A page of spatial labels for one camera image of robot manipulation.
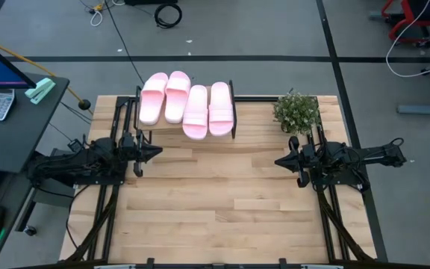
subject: green plant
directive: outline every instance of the green plant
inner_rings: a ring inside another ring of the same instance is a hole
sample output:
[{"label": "green plant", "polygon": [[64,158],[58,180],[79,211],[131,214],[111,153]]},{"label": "green plant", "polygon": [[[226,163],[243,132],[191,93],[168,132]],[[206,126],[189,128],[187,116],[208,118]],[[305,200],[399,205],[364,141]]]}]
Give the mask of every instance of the green plant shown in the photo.
[{"label": "green plant", "polygon": [[281,123],[281,130],[289,134],[306,135],[313,125],[320,124],[318,103],[312,96],[294,93],[293,88],[280,96],[273,105],[274,121]]}]

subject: wooden tabletop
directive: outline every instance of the wooden tabletop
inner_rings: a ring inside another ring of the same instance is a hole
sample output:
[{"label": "wooden tabletop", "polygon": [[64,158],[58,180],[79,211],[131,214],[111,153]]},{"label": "wooden tabletop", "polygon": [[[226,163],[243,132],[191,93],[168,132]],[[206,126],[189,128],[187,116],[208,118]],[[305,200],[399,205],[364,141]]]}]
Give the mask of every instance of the wooden tabletop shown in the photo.
[{"label": "wooden tabletop", "polygon": [[[109,136],[116,98],[98,97],[89,140]],[[337,97],[318,100],[327,139],[348,143]],[[163,152],[143,165],[143,178],[127,170],[109,262],[146,263],[149,257],[159,264],[328,262],[316,193],[311,186],[298,188],[296,173],[273,164],[289,152],[289,135],[273,122],[272,104],[238,102],[237,115],[234,140],[208,135],[194,141],[181,129],[153,131],[152,143]],[[361,195],[347,186],[337,186],[337,193],[346,228],[376,256]],[[99,186],[90,186],[74,201],[69,228],[77,244],[93,225],[98,194]],[[331,232],[340,258],[334,227]],[[60,258],[74,250],[66,234]]]}]

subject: white cord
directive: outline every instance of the white cord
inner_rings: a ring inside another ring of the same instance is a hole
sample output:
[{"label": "white cord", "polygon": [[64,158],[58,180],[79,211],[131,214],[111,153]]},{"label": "white cord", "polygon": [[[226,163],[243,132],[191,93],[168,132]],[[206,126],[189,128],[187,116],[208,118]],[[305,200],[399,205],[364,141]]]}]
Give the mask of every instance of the white cord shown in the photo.
[{"label": "white cord", "polygon": [[406,27],[402,32],[401,32],[401,34],[399,34],[399,36],[396,38],[396,40],[394,40],[394,42],[393,42],[393,45],[391,46],[391,48],[389,49],[389,52],[387,52],[387,55],[386,55],[386,64],[387,64],[387,67],[389,67],[389,69],[391,70],[391,72],[394,74],[394,75],[397,75],[397,76],[400,76],[401,78],[413,78],[413,77],[416,77],[416,76],[419,76],[419,75],[424,75],[424,74],[427,74],[427,73],[430,73],[430,70],[427,70],[427,71],[425,71],[425,72],[421,72],[421,73],[419,73],[419,74],[413,74],[413,75],[401,75],[401,74],[398,74],[396,71],[394,71],[393,70],[393,68],[391,67],[391,65],[389,64],[389,60],[388,60],[388,58],[389,58],[389,54],[391,53],[391,51],[393,50],[393,48],[394,48],[394,46],[396,45],[396,43],[397,43],[397,40],[399,40],[399,38],[402,36],[402,34],[404,34],[404,32],[406,31],[406,30],[408,30],[409,29],[409,27],[411,27],[422,15],[423,15],[423,13],[424,13],[424,11],[426,11],[426,9],[427,9],[427,7],[429,6],[429,3],[430,3],[430,0],[428,0],[427,1],[427,4],[426,4],[426,6],[424,7],[424,9],[423,9],[423,11],[421,11],[421,13],[419,14],[419,16],[413,21],[413,22],[411,22],[411,24],[410,25],[408,25],[408,27]]},{"label": "white cord", "polygon": [[114,5],[124,5],[124,4],[125,4],[125,2],[124,2],[124,3],[121,3],[121,4],[117,4],[117,3],[116,3],[116,0],[112,0],[112,4],[114,4]]},{"label": "white cord", "polygon": [[[96,27],[96,26],[99,26],[101,23],[102,23],[102,20],[104,19],[103,17],[102,17],[102,13],[100,13],[100,12],[98,12],[97,10],[94,10],[94,15],[93,15],[93,18],[92,19],[90,19],[90,24],[92,25],[92,26],[94,26],[94,27]],[[100,17],[101,17],[101,20],[99,21],[99,22],[97,22],[96,24],[94,24],[94,18],[96,18],[96,16],[97,15],[100,15]]]}]

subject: pink slipper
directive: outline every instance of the pink slipper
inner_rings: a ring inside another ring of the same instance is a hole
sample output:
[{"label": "pink slipper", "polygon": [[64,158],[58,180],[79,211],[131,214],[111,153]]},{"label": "pink slipper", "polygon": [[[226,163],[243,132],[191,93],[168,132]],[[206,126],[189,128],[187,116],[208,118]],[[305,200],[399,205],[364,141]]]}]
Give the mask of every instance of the pink slipper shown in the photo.
[{"label": "pink slipper", "polygon": [[180,123],[184,116],[190,92],[190,78],[184,72],[175,71],[170,74],[169,82],[165,88],[167,101],[165,106],[165,118],[169,123]]},{"label": "pink slipper", "polygon": [[209,113],[209,129],[213,136],[228,134],[233,128],[233,106],[230,88],[225,82],[212,85]]},{"label": "pink slipper", "polygon": [[152,75],[143,85],[140,93],[139,120],[146,125],[154,125],[161,114],[163,98],[165,97],[165,86],[169,78],[166,73]]},{"label": "pink slipper", "polygon": [[190,89],[184,112],[184,133],[191,139],[202,140],[208,129],[207,88],[195,85]]}]

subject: concrete floor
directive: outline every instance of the concrete floor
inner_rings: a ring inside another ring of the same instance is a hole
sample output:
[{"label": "concrete floor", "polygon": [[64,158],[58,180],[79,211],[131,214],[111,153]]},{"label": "concrete floor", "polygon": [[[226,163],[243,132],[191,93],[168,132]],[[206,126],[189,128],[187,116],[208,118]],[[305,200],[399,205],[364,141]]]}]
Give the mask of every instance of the concrete floor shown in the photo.
[{"label": "concrete floor", "polygon": [[[97,4],[96,0],[85,0]],[[367,18],[385,0],[324,0],[338,57],[383,58],[390,47],[389,28]],[[328,47],[315,1],[180,0],[181,24],[155,27],[146,13],[129,6],[111,9],[127,44],[136,56],[161,55],[285,55],[328,57]],[[153,12],[156,6],[142,6]],[[76,0],[6,1],[0,11],[0,44],[25,56],[125,56],[108,12],[97,28]],[[396,47],[393,56],[429,58],[411,46]],[[71,80],[72,88],[93,104],[100,94],[132,94],[141,85],[129,62],[45,62],[45,67]],[[16,63],[26,72],[40,72]],[[237,94],[300,93],[338,95],[330,62],[158,61],[135,62],[141,76],[183,70],[193,83],[234,81]],[[425,64],[393,64],[398,72],[419,72]],[[385,64],[341,63],[352,113],[362,146],[378,146],[403,137],[408,160],[399,169],[368,167],[387,256],[391,262],[430,265],[430,117],[396,113],[398,104],[430,103],[430,76],[399,78]],[[68,93],[63,98],[74,108]],[[60,106],[52,119],[73,138],[89,126]],[[65,149],[68,140],[48,127],[38,150]],[[56,262],[67,212],[38,206],[30,223],[37,236],[12,232],[0,255],[0,268]]]}]

